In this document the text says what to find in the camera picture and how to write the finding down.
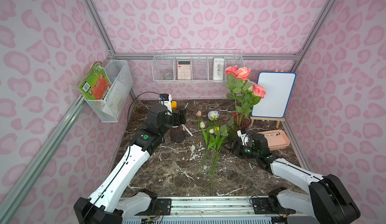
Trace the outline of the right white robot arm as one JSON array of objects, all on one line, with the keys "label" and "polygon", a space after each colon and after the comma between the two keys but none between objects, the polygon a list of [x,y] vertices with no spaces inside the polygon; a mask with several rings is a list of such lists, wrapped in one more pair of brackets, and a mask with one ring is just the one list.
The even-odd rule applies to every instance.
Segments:
[{"label": "right white robot arm", "polygon": [[307,171],[271,153],[264,134],[243,134],[232,142],[230,151],[242,158],[255,159],[262,170],[304,191],[297,193],[284,187],[271,191],[268,201],[273,211],[295,210],[321,224],[350,224],[360,218],[359,208],[337,176]]}]

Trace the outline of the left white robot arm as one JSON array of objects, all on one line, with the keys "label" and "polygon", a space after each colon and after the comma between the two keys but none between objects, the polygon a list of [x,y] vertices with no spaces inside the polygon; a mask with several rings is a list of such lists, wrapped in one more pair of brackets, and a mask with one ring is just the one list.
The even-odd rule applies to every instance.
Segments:
[{"label": "left white robot arm", "polygon": [[174,112],[171,104],[160,102],[152,106],[146,122],[134,134],[122,159],[106,180],[89,196],[79,198],[74,211],[81,224],[121,224],[135,215],[151,216],[163,213],[157,194],[142,189],[134,196],[121,196],[141,166],[156,148],[164,143],[164,136],[173,127],[186,123],[186,110]]}]

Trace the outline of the pink artificial rose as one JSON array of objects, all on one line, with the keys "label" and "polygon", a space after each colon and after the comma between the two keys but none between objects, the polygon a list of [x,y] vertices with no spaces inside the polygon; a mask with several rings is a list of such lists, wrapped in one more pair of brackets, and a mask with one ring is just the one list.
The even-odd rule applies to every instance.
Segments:
[{"label": "pink artificial rose", "polygon": [[233,90],[237,87],[236,82],[237,82],[237,71],[238,67],[233,66],[233,67],[227,67],[225,70],[225,75],[227,79],[227,85],[226,88],[230,90],[230,93],[227,94],[228,99],[236,99],[237,93],[234,93]]},{"label": "pink artificial rose", "polygon": [[251,69],[247,67],[238,68],[233,70],[234,82],[232,93],[235,98],[235,108],[237,112],[238,124],[241,124],[244,118],[248,118],[251,111],[252,95],[249,88],[252,83],[249,82]]}]

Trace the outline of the orange artificial tulip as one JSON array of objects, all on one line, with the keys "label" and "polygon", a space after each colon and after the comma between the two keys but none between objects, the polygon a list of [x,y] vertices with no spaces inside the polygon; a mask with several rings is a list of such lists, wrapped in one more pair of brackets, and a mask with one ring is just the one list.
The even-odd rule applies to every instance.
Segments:
[{"label": "orange artificial tulip", "polygon": [[177,102],[176,101],[171,102],[171,108],[172,108],[172,111],[174,111],[177,108]]}]

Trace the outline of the pink artificial tulip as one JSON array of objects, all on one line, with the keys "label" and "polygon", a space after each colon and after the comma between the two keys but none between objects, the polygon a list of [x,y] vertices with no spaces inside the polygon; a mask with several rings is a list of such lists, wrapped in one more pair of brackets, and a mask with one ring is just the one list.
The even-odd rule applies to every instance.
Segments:
[{"label": "pink artificial tulip", "polygon": [[197,120],[198,120],[198,126],[199,126],[199,129],[201,130],[201,128],[200,128],[200,122],[202,121],[202,120],[201,120],[202,112],[201,112],[201,111],[198,111],[198,112],[196,113],[196,116],[197,116]]}]

